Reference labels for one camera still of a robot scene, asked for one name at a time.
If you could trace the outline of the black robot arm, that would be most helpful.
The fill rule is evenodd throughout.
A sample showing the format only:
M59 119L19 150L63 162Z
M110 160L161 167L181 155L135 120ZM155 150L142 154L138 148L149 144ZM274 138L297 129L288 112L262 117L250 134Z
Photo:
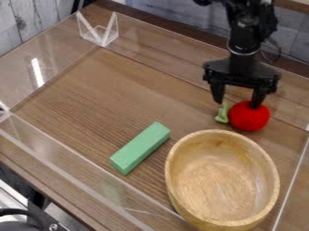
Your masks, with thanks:
M204 64L204 81L210 85L214 101L221 104L226 85L250 88L250 108L257 109L266 95L278 89L280 73L257 58L261 44L278 28L273 0L193 0L197 5L209 6L221 2L229 21L229 57Z

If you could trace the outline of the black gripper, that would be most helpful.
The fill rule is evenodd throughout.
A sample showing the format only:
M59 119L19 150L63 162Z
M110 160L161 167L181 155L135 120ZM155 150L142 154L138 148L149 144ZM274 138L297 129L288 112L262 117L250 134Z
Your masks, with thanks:
M266 98L266 92L278 89L280 73L262 64L253 56L232 54L222 60L208 61L204 64L204 80L209 83L213 99L224 102L226 85L254 88L250 109L257 109Z

